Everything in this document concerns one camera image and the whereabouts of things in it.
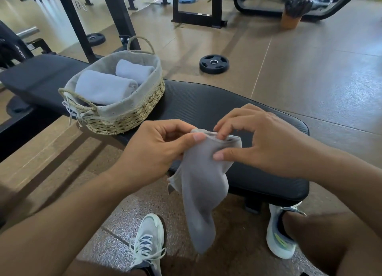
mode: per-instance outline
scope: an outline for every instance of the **silver metal rod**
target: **silver metal rod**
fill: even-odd
[[[21,31],[20,33],[17,33],[17,36],[19,36],[21,39],[24,39],[24,38],[32,36],[38,32],[40,32],[39,28],[32,27],[32,28],[26,29],[24,31]]]

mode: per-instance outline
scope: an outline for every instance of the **woven basket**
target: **woven basket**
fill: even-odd
[[[131,42],[141,38],[151,47],[152,52],[130,50]],[[75,93],[75,86],[82,72],[94,70],[102,73],[115,74],[115,67],[120,59],[125,59],[135,64],[151,65],[155,67],[147,81],[143,82],[128,98],[105,106],[96,106],[86,98]],[[155,55],[151,43],[144,37],[133,36],[127,45],[127,51],[112,53],[96,61],[77,75],[73,76],[65,88],[58,92],[64,98],[63,105],[70,116],[75,115],[81,125],[103,135],[124,133],[140,125],[154,109],[165,91],[162,79],[160,59]]]

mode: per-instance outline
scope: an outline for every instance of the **rope handle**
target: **rope handle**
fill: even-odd
[[[145,40],[146,43],[150,46],[151,48],[151,53],[150,52],[145,52],[145,51],[140,51],[140,50],[132,50],[131,52],[142,52],[142,53],[148,53],[148,54],[151,54],[151,55],[155,55],[155,51],[154,51],[154,47],[151,45],[150,41],[147,40],[145,37],[141,37],[141,36],[133,36],[129,39],[129,42],[127,43],[127,51],[130,51],[130,45],[131,45],[131,42],[134,40],[134,39],[142,39],[142,40]]]
[[[91,111],[93,111],[95,113],[97,112],[97,106],[94,103],[92,103],[89,100],[83,98],[81,95],[73,92],[72,90],[65,89],[65,88],[59,88],[58,92],[61,94],[61,96],[64,99],[66,98],[66,96],[64,95],[64,92],[66,92],[66,93],[69,93],[70,95],[72,95],[73,97],[78,98],[79,100],[82,100],[83,102],[87,103],[90,106],[90,107],[82,106],[82,105],[79,105],[77,102],[73,102],[72,105],[74,107],[82,109],[82,110],[85,110],[85,111],[91,110]]]

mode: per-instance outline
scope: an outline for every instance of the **black leather padding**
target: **black leather padding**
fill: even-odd
[[[0,73],[0,81],[24,101],[68,115],[57,90],[88,65],[59,55],[39,55]],[[309,134],[302,121],[279,110],[217,87],[172,80],[165,80],[165,94],[147,119],[179,118],[198,128],[212,130],[230,110],[247,103],[273,112]],[[115,137],[127,144],[135,131],[133,129]],[[252,134],[242,131],[233,134],[241,137],[243,147],[251,146]],[[227,178],[230,192],[280,206],[294,205],[309,192],[309,182],[306,180],[280,178],[241,163],[232,165]]]

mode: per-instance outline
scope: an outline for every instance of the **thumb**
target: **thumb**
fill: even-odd
[[[203,133],[187,133],[171,142],[176,155],[184,153],[189,148],[205,140],[206,135]]]
[[[240,162],[249,165],[251,162],[251,148],[228,147],[216,152],[213,159],[226,162]]]

